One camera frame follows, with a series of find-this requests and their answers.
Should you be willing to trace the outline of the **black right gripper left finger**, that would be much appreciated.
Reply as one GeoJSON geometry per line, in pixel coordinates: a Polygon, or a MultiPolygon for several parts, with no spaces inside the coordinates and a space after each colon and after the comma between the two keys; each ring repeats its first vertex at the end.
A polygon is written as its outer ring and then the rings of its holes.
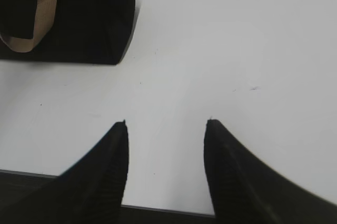
{"type": "Polygon", "coordinates": [[[72,167],[1,211],[1,223],[118,223],[129,164],[124,121],[72,167]]]}

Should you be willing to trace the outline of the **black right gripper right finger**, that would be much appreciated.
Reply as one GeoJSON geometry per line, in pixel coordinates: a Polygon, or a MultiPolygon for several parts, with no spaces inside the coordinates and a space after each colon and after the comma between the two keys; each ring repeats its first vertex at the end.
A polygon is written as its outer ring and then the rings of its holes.
{"type": "Polygon", "coordinates": [[[283,177],[219,121],[207,121],[204,167],[217,223],[336,223],[336,205],[283,177]]]}

